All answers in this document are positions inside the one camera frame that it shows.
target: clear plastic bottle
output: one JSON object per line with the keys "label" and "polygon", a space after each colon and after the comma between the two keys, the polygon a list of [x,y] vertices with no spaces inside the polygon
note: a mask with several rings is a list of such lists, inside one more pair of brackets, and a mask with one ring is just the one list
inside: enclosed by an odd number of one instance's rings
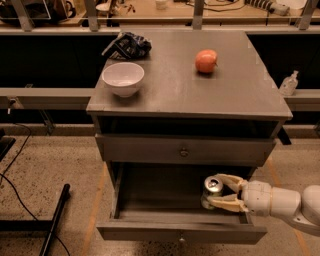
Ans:
{"label": "clear plastic bottle", "polygon": [[293,71],[291,76],[286,77],[281,86],[280,86],[280,93],[285,96],[291,96],[294,93],[294,90],[298,86],[297,80],[298,71]]}

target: open drawer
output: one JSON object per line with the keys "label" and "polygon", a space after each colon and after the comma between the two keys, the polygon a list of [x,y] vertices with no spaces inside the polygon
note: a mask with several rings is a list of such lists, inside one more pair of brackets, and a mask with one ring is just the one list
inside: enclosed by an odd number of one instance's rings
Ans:
{"label": "open drawer", "polygon": [[106,240],[255,244],[265,227],[250,216],[201,206],[203,181],[216,173],[245,176],[250,168],[137,164],[119,165],[110,221],[97,225]]}

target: drawer handle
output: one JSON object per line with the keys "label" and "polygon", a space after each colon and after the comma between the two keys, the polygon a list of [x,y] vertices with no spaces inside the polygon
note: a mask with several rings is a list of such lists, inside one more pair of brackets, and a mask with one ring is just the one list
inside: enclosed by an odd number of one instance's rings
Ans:
{"label": "drawer handle", "polygon": [[186,239],[184,239],[183,236],[181,235],[181,237],[179,238],[179,242],[181,244],[185,244],[186,243]]}
{"label": "drawer handle", "polygon": [[189,155],[189,151],[186,148],[182,148],[180,150],[180,156],[187,157]]}

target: black stand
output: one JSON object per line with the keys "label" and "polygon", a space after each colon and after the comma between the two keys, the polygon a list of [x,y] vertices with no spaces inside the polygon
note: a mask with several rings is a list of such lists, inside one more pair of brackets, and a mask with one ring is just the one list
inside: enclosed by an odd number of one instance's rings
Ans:
{"label": "black stand", "polygon": [[291,145],[291,140],[283,127],[278,132],[278,138],[280,139],[282,145]]}
{"label": "black stand", "polygon": [[40,256],[46,256],[49,253],[50,245],[57,226],[59,219],[66,201],[69,199],[70,185],[65,184],[60,195],[56,210],[54,212],[52,220],[0,220],[0,232],[1,231],[45,231],[46,239],[43,242]]}

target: black metal frame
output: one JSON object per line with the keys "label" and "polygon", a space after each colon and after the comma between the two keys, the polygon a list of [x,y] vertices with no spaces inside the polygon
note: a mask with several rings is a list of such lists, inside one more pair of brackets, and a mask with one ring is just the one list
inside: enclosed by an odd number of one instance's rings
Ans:
{"label": "black metal frame", "polygon": [[66,201],[69,199],[70,185],[65,184],[61,192],[56,210],[51,220],[0,220],[0,232],[2,231],[44,231],[46,238],[43,242],[40,256],[49,253],[51,243],[55,236],[56,229]]}

